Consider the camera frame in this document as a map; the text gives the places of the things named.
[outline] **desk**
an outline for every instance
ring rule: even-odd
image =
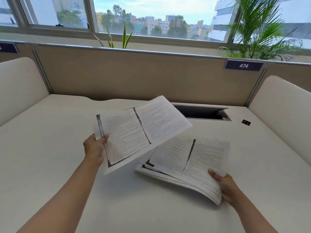
[[[0,232],[17,231],[68,180],[84,157],[95,110],[140,103],[50,95],[3,125]],[[309,232],[311,167],[249,109],[227,107],[232,121],[190,119],[184,135],[229,140],[228,173],[267,220],[280,232]],[[77,232],[244,232],[226,202],[217,207],[192,190],[134,173],[137,162],[105,176],[99,170]]]

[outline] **blue sky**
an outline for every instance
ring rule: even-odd
[[[154,16],[165,20],[166,15],[182,15],[188,24],[211,24],[217,0],[94,0],[96,12],[112,11],[114,4],[136,17]]]

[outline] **hand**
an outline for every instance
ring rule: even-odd
[[[98,167],[103,163],[104,143],[108,140],[109,135],[105,134],[101,139],[96,141],[95,135],[92,134],[83,142],[85,151],[85,160],[97,164]]]
[[[222,190],[223,198],[232,206],[238,203],[239,199],[244,195],[243,192],[235,184],[232,176],[226,174],[226,176],[220,176],[215,173],[212,169],[208,169],[208,173],[218,181],[220,188]]]

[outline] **person's left hand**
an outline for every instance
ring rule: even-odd
[[[100,166],[103,163],[104,143],[108,140],[109,135],[105,134],[101,139],[96,141],[95,134],[92,134],[83,142],[85,151],[85,160]]]

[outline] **cubicle partition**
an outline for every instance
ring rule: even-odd
[[[310,64],[262,61],[260,71],[224,69],[227,58],[53,44],[16,44],[29,57],[50,93],[171,102],[248,106],[265,78],[277,75],[311,91]]]

